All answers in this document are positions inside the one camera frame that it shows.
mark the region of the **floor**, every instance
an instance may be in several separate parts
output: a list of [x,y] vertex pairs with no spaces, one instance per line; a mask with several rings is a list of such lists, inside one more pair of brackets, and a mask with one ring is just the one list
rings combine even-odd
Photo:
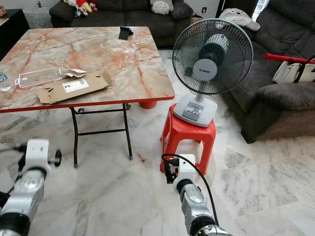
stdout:
[[[45,182],[45,197],[31,236],[185,236],[179,196],[159,172],[161,135],[168,108],[189,92],[176,78],[171,50],[160,50],[173,83],[173,101],[152,110],[132,104],[128,112],[133,161],[124,133],[79,137],[73,168],[73,125],[69,109],[0,115],[0,149],[29,138],[47,138],[63,162]],[[234,236],[313,236],[315,232],[315,138],[258,141],[248,145],[220,96],[214,118],[217,137],[206,179],[220,225]],[[79,130],[123,126],[123,114],[79,116]],[[200,153],[197,142],[178,153]],[[19,154],[0,155],[0,190],[17,174]],[[198,185],[204,191],[200,179]]]

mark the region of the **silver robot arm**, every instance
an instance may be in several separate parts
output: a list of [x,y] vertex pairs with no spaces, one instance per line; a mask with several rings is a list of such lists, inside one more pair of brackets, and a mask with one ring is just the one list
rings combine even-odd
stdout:
[[[194,155],[182,156],[195,164]],[[232,236],[213,219],[207,207],[207,198],[195,185],[195,169],[183,159],[177,161],[176,173],[171,173],[169,164],[164,162],[165,175],[167,183],[173,183],[175,192],[180,194],[187,233],[190,236]]]
[[48,160],[48,145],[48,140],[31,139],[22,151],[14,190],[0,211],[0,236],[28,235],[38,203],[44,197],[45,178],[51,173],[48,164],[61,163],[60,150],[54,161]]

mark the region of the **dark gray sofa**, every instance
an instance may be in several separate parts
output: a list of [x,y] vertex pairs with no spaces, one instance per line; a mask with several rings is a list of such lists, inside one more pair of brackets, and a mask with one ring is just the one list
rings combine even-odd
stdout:
[[169,15],[151,11],[150,0],[98,0],[98,11],[85,18],[74,18],[74,12],[62,0],[49,10],[54,28],[147,26],[157,46],[173,46],[179,34],[190,25],[193,10],[184,0],[174,0]]
[[248,143],[255,140],[315,135],[315,83],[275,84],[281,62],[265,53],[309,58],[315,55],[315,0],[270,0],[248,32],[254,61],[246,79],[223,94],[242,124]]

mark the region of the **marble table top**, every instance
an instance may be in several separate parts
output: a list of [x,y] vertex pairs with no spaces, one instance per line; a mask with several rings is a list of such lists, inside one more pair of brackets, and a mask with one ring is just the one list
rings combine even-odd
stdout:
[[13,82],[19,74],[52,67],[105,70],[113,80],[103,90],[55,104],[42,104],[42,86],[0,92],[0,113],[127,102],[170,100],[175,96],[149,28],[131,27],[128,41],[119,27],[30,29],[0,62]]

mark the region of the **black phone holder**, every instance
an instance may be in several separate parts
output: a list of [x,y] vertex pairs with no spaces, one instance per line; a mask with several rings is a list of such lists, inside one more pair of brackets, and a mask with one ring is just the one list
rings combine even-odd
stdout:
[[128,36],[133,35],[133,32],[128,27],[120,26],[119,39],[128,40]]

